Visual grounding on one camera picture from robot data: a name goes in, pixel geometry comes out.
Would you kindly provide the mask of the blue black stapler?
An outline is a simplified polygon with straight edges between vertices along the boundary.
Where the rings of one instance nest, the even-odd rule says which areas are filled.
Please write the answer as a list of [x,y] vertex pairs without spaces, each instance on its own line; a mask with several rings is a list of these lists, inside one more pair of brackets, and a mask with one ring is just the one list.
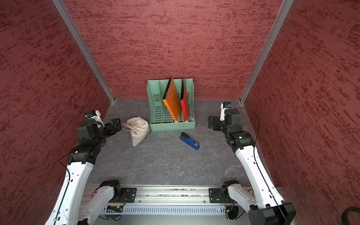
[[200,148],[200,145],[184,132],[181,133],[180,139],[195,150],[198,150]]

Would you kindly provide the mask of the left aluminium corner post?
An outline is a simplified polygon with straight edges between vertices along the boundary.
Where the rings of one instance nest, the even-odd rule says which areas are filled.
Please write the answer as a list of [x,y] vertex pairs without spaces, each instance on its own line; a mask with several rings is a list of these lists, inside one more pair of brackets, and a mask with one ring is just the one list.
[[88,62],[89,66],[91,67],[92,71],[94,72],[96,78],[98,79],[99,83],[101,84],[103,90],[105,91],[106,95],[110,99],[111,103],[113,104],[116,101],[116,98],[111,91],[110,87],[108,86],[103,74],[100,71],[95,59],[93,58],[90,50],[88,49],[85,41],[83,40],[75,22],[73,21],[68,9],[65,6],[64,1],[60,0],[52,0],[53,4],[55,5],[57,11],[59,12],[61,18],[65,22],[68,30],[70,31],[72,37],[74,38],[75,42],[79,46],[82,54],[84,55],[86,61]]

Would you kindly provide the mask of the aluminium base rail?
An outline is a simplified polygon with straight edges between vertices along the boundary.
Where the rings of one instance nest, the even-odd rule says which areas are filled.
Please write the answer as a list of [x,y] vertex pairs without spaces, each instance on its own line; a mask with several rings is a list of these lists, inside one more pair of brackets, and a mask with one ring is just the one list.
[[[135,202],[109,202],[105,205],[98,218],[106,221],[118,221],[123,215],[219,215],[227,220],[235,221],[243,216],[248,217],[248,214],[235,201],[231,204],[210,203],[209,188],[220,188],[222,190],[223,184],[221,187],[124,186],[122,188],[137,188]],[[87,185],[85,187],[80,204],[81,210],[95,196],[97,189],[98,187],[94,185]],[[249,193],[253,191],[251,187],[244,189]]]

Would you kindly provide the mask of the beige cloth soil bag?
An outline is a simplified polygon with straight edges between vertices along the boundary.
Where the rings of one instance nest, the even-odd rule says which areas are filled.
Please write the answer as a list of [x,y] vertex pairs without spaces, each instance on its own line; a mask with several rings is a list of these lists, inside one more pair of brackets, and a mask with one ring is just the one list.
[[149,134],[151,128],[146,120],[134,117],[121,124],[123,129],[130,132],[133,146],[137,146]]

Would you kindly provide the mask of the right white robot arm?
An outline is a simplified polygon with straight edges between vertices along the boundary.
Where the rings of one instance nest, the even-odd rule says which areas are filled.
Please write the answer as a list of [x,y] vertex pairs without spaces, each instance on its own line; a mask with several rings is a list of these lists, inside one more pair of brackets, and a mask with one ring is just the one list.
[[296,209],[275,188],[260,160],[256,141],[242,129],[241,113],[237,108],[231,108],[230,102],[223,102],[220,109],[219,117],[208,118],[208,128],[224,133],[227,144],[241,162],[254,191],[251,195],[236,181],[226,181],[222,195],[234,200],[248,214],[252,225],[291,224]]

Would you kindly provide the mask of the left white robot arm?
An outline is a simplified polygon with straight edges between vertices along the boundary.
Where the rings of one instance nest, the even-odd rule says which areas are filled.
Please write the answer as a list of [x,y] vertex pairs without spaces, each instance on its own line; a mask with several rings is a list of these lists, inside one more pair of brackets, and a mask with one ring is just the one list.
[[108,137],[121,130],[119,118],[106,124],[95,119],[79,123],[78,145],[68,155],[64,182],[47,225],[92,225],[107,203],[124,199],[119,181],[108,180],[101,183],[95,196],[80,209],[86,182],[101,147]]

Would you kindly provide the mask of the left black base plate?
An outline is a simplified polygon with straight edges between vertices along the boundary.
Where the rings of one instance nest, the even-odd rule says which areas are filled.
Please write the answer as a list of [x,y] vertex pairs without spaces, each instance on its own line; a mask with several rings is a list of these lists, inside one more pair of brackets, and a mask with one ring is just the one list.
[[114,197],[109,201],[110,203],[134,203],[137,195],[137,188],[126,187],[121,191],[115,190]]

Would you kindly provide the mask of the aluminium corner post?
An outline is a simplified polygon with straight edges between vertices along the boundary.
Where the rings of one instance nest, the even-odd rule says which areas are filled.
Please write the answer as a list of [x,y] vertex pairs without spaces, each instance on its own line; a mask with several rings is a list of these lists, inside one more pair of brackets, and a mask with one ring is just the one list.
[[84,55],[86,61],[88,62],[89,66],[91,67],[92,71],[94,72],[96,78],[98,79],[99,83],[101,84],[103,90],[105,91],[106,95],[110,99],[111,103],[113,104],[116,101],[116,98],[111,91],[110,87],[108,86],[103,74],[100,71],[95,59],[93,58],[90,50],[88,49],[85,41],[83,40],[75,22],[73,21],[68,9],[65,6],[64,1],[60,0],[52,0],[53,4],[55,5],[57,11],[59,12],[61,18],[65,22],[68,30],[70,31],[72,37],[74,38],[75,42],[79,46],[82,54]]
[[269,51],[272,48],[272,45],[286,19],[286,16],[293,4],[294,0],[283,0],[281,7],[279,9],[279,12],[275,18],[275,21],[271,27],[271,30],[268,34],[268,37],[266,38],[266,41],[264,43],[264,46],[260,52],[259,58],[254,66],[254,69],[250,75],[250,78],[245,86],[245,89],[241,95],[240,98],[240,104],[244,105],[245,100],[248,96],[248,94],[250,93],[250,90],[262,68],[263,63],[265,62],[266,57],[268,56]]

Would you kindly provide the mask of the right aluminium corner post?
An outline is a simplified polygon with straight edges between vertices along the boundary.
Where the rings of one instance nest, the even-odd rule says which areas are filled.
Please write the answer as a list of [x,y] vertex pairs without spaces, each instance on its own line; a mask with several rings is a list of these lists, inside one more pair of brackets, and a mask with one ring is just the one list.
[[240,104],[244,105],[245,100],[248,96],[248,94],[250,93],[250,90],[262,68],[263,63],[265,62],[266,57],[268,56],[269,51],[272,48],[272,45],[286,19],[286,16],[293,4],[294,0],[283,0],[281,7],[279,9],[279,12],[275,18],[275,21],[271,27],[271,30],[268,34],[268,37],[266,38],[266,41],[264,43],[264,46],[260,52],[259,58],[254,66],[254,69],[250,75],[250,78],[245,86],[245,89],[241,95],[240,98]]

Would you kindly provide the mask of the red folder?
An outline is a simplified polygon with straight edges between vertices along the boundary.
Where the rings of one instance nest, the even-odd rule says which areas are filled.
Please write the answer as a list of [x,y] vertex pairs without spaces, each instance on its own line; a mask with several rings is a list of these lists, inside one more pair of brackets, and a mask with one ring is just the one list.
[[186,79],[182,78],[181,80],[181,107],[183,112],[184,121],[189,121],[189,109],[188,109],[188,95],[187,95],[187,85]]

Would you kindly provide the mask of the green file organizer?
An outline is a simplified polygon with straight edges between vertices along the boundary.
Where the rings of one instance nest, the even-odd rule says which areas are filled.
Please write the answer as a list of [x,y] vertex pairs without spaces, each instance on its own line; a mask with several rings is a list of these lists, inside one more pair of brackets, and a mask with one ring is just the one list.
[[186,78],[186,94],[189,107],[188,121],[174,122],[168,108],[163,102],[163,95],[168,84],[167,79],[147,81],[147,93],[151,110],[150,127],[152,131],[194,129],[196,126],[194,112],[194,82]]

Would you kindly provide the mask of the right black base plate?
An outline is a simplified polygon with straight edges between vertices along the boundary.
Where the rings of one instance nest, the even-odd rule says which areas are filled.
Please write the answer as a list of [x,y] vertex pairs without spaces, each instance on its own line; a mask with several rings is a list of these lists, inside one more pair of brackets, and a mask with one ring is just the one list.
[[209,188],[209,200],[210,203],[226,203],[231,204],[233,200],[225,197],[220,188]]

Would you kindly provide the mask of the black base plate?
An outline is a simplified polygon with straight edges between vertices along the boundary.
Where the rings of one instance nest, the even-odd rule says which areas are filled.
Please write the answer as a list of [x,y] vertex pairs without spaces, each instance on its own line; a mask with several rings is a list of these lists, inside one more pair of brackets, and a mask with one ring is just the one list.
[[109,201],[110,203],[134,203],[137,195],[137,188],[126,187],[121,191],[115,190],[114,197]]
[[209,188],[209,200],[210,203],[226,203],[231,204],[233,200],[225,197],[220,188]]

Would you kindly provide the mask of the orange folder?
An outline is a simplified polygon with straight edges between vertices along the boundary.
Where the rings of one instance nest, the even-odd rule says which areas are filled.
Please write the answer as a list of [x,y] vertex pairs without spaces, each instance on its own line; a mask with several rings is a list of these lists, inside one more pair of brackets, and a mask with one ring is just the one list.
[[172,77],[170,77],[167,83],[166,90],[163,95],[163,102],[166,105],[173,121],[182,122],[182,106]]

